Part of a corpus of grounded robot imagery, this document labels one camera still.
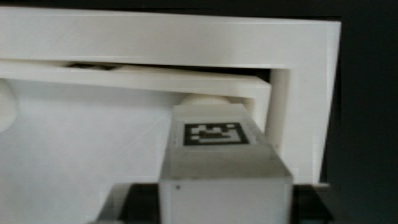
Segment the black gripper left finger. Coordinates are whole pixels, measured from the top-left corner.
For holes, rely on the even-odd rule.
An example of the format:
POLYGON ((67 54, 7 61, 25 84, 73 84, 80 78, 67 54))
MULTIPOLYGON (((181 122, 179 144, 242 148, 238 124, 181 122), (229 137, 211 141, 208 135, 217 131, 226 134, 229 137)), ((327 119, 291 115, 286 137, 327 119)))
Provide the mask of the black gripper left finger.
POLYGON ((96 224, 162 224, 156 183, 114 185, 96 224))

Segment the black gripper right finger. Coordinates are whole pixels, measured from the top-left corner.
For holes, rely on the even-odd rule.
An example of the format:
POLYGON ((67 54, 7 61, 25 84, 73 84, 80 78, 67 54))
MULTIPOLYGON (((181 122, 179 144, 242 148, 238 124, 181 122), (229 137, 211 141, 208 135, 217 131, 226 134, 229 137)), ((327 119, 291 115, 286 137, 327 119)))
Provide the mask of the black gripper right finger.
POLYGON ((350 215, 329 184, 293 186, 290 224, 350 224, 350 215))

